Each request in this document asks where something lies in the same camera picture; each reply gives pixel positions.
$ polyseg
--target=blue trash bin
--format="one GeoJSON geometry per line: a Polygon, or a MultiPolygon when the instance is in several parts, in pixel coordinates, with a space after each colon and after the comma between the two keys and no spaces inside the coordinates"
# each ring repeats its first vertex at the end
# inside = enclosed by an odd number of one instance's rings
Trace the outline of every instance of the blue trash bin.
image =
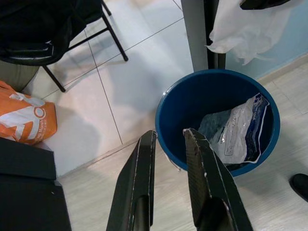
{"type": "Polygon", "coordinates": [[[273,151],[280,132],[280,118],[268,91],[252,78],[230,70],[211,69],[192,73],[172,85],[156,112],[155,127],[163,150],[179,167],[187,170],[184,128],[199,129],[202,118],[243,104],[260,92],[268,101],[260,137],[262,155],[256,164],[241,164],[233,176],[251,171],[273,151]]]}

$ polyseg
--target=trash bin rim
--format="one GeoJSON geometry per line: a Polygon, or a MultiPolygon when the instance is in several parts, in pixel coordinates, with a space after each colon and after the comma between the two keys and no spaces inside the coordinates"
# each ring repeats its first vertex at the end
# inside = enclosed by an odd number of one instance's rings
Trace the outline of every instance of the trash bin rim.
{"type": "Polygon", "coordinates": [[[163,105],[165,103],[166,97],[168,96],[168,94],[174,89],[176,88],[180,83],[193,78],[195,76],[198,75],[208,75],[208,74],[228,74],[228,75],[232,75],[234,77],[243,79],[251,84],[253,84],[256,88],[258,88],[259,92],[268,100],[271,109],[272,109],[272,113],[273,113],[273,132],[270,138],[270,142],[267,146],[267,148],[264,150],[263,154],[261,155],[261,157],[259,158],[258,162],[255,164],[252,163],[248,163],[245,166],[233,170],[231,171],[231,174],[235,177],[235,176],[239,176],[242,175],[244,173],[247,173],[249,171],[251,171],[252,169],[256,168],[257,166],[259,166],[262,162],[264,162],[268,156],[271,154],[271,152],[273,151],[278,137],[279,137],[279,133],[280,133],[280,116],[279,116],[279,111],[277,108],[277,105],[274,101],[274,99],[272,98],[272,96],[269,94],[269,92],[257,81],[255,81],[254,79],[252,79],[251,77],[248,77],[244,74],[241,74],[239,72],[235,72],[235,71],[231,71],[231,70],[226,70],[226,69],[208,69],[208,70],[201,70],[201,71],[196,71],[194,73],[191,73],[181,79],[179,79],[177,82],[175,82],[170,88],[168,88],[168,90],[166,90],[163,93],[163,96],[158,104],[157,107],[157,111],[156,111],[156,115],[155,115],[155,129],[157,131],[157,135],[158,135],[158,141],[163,149],[163,151],[167,154],[167,156],[170,158],[170,160],[175,163],[177,166],[179,166],[180,168],[187,170],[187,165],[182,163],[175,155],[172,154],[172,152],[168,149],[165,141],[163,140],[161,134],[161,129],[160,129],[160,115],[161,115],[161,111],[163,108],[163,105]]]}

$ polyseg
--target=chair leg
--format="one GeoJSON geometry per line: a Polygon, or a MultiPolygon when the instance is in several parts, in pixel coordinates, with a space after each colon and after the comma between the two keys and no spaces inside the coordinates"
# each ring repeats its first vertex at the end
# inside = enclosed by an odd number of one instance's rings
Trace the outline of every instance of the chair leg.
{"type": "Polygon", "coordinates": [[[47,66],[42,66],[44,70],[47,72],[47,74],[51,77],[51,79],[54,81],[54,83],[58,86],[60,91],[66,92],[66,89],[62,86],[62,84],[57,80],[57,78],[53,75],[53,73],[50,71],[50,69],[47,66]]]}
{"type": "Polygon", "coordinates": [[[110,10],[108,9],[106,3],[104,2],[104,0],[101,0],[101,1],[102,1],[102,5],[103,5],[103,7],[105,8],[107,14],[110,16],[110,15],[111,15],[111,12],[110,12],[110,10]]]}
{"type": "Polygon", "coordinates": [[[114,39],[118,49],[120,50],[120,52],[121,52],[121,54],[123,56],[124,61],[127,62],[128,61],[128,57],[125,54],[125,51],[123,50],[123,47],[121,46],[121,43],[117,39],[116,34],[115,34],[114,30],[112,29],[112,27],[111,27],[111,25],[110,25],[110,23],[109,23],[109,21],[108,21],[108,19],[107,19],[107,17],[106,17],[104,12],[102,13],[102,18],[103,18],[103,20],[104,20],[104,22],[105,22],[105,24],[107,26],[107,29],[110,31],[110,34],[111,34],[112,38],[114,39]]]}

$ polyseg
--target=plastic bag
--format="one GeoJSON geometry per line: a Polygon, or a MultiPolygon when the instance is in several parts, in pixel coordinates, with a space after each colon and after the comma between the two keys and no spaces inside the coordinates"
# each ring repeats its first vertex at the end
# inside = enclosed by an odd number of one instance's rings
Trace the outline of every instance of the plastic bag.
{"type": "Polygon", "coordinates": [[[56,131],[53,103],[18,93],[0,81],[0,137],[35,144],[56,131]]]}
{"type": "Polygon", "coordinates": [[[264,10],[242,10],[242,0],[219,0],[207,46],[215,53],[232,51],[244,65],[268,51],[282,36],[291,10],[302,1],[290,1],[264,10]]]}
{"type": "Polygon", "coordinates": [[[232,110],[206,115],[199,132],[224,164],[256,163],[269,102],[259,93],[232,110]]]}

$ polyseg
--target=black chair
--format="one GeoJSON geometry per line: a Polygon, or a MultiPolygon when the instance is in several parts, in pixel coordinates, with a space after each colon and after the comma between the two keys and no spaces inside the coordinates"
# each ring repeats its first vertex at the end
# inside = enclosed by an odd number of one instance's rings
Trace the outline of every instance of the black chair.
{"type": "MultiPolygon", "coordinates": [[[[83,0],[71,0],[71,1],[72,2],[74,1],[74,3],[76,3],[76,6],[77,6],[78,2],[81,2],[83,0]]],[[[62,58],[62,56],[67,51],[70,51],[71,49],[81,45],[84,42],[87,42],[88,40],[106,31],[110,32],[112,38],[114,39],[118,49],[120,50],[123,56],[123,59],[125,61],[128,61],[128,57],[126,56],[125,51],[123,50],[115,32],[113,31],[105,13],[103,12],[102,6],[105,8],[107,14],[111,15],[111,12],[109,11],[108,7],[106,6],[103,0],[92,0],[92,3],[94,4],[99,3],[99,5],[95,8],[95,12],[91,11],[91,9],[82,10],[82,13],[83,13],[82,19],[80,18],[80,15],[74,14],[74,16],[70,17],[69,20],[66,20],[66,22],[61,26],[61,28],[58,31],[56,31],[55,35],[52,37],[52,40],[50,41],[46,42],[47,38],[41,41],[35,41],[35,38],[34,38],[33,41],[26,40],[24,42],[20,42],[20,41],[15,42],[15,41],[10,41],[9,39],[1,41],[0,39],[0,60],[8,62],[8,63],[13,63],[13,64],[21,64],[21,65],[28,65],[28,66],[42,66],[62,92],[66,91],[65,88],[59,82],[59,80],[54,76],[54,74],[50,71],[47,65],[57,62],[58,60],[62,58]],[[102,18],[106,24],[105,29],[69,47],[70,41],[80,31],[84,29],[86,24],[92,23],[100,18],[102,18]]],[[[29,11],[29,6],[25,5],[23,10],[25,12],[27,12],[27,10],[29,11]]],[[[0,12],[0,20],[7,19],[8,17],[5,17],[5,16],[8,12],[11,12],[11,10],[6,10],[4,11],[4,13],[0,12]]],[[[44,23],[48,25],[48,27],[50,28],[50,30],[46,30],[47,32],[45,32],[48,34],[48,31],[53,30],[54,22],[53,20],[48,20],[48,18],[46,19],[46,17],[44,19],[45,19],[44,23]]]]}

